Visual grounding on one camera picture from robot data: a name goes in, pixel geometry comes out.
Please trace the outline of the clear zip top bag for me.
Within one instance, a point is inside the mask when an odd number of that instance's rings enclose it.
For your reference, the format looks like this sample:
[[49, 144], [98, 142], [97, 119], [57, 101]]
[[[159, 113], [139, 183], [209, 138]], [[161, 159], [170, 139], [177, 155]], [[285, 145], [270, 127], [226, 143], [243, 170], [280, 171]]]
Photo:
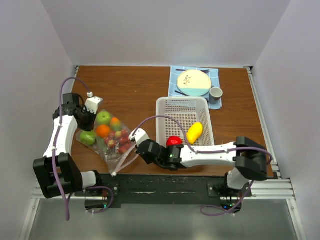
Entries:
[[[116, 172], [118, 175], [120, 171], [131, 165], [138, 158], [138, 155], [135, 153], [136, 145], [129, 139], [131, 130], [113, 114], [109, 124], [111, 132], [108, 137], [101, 138], [97, 136], [97, 126], [99, 125], [97, 125], [95, 118], [94, 128], [92, 130], [96, 135], [95, 144], [92, 146], [82, 144], [93, 150], [105, 161], [110, 174]], [[81, 131], [84, 130], [79, 130], [79, 132], [76, 133], [76, 140], [78, 142], [80, 142], [79, 136]]]

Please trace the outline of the red fake apple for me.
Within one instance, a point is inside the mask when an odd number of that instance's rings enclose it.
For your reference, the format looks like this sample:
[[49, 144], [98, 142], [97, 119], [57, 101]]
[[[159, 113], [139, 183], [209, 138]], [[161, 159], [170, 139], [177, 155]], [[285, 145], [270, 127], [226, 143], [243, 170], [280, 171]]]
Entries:
[[167, 141], [166, 141], [166, 146], [176, 146], [176, 145], [182, 145], [183, 141], [180, 137], [178, 136], [170, 136]]

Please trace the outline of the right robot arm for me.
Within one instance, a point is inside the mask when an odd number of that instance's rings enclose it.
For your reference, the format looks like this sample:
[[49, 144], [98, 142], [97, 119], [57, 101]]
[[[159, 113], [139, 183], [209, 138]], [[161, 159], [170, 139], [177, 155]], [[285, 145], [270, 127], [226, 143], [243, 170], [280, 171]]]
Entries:
[[222, 145], [188, 146], [172, 145], [163, 147], [146, 139], [138, 144], [136, 153], [147, 164], [177, 171], [197, 166], [233, 167], [226, 174], [223, 192], [235, 196], [249, 181], [265, 181], [268, 178], [267, 159], [272, 155], [262, 145], [238, 136], [235, 142]]

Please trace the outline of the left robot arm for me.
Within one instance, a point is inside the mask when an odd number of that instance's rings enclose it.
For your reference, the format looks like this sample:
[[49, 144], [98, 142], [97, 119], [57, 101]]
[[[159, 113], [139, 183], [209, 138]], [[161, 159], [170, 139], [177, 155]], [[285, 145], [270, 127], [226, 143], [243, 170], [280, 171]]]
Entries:
[[100, 174], [96, 170], [80, 172], [71, 151], [77, 129], [87, 132], [94, 129], [103, 99], [93, 96], [80, 102], [83, 98], [79, 94], [66, 93], [62, 100], [53, 114], [54, 130], [49, 146], [43, 157], [33, 162], [39, 186], [47, 199], [61, 195], [59, 185], [65, 194], [86, 189], [92, 196], [99, 196], [104, 190]]

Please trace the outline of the yellow fake lemon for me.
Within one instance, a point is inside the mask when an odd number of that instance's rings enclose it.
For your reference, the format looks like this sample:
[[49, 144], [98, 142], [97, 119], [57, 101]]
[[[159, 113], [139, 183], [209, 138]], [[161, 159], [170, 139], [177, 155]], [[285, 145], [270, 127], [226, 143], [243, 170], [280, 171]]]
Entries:
[[187, 131], [186, 137], [188, 142], [193, 145], [203, 134], [203, 130], [203, 124], [201, 122], [195, 122]]

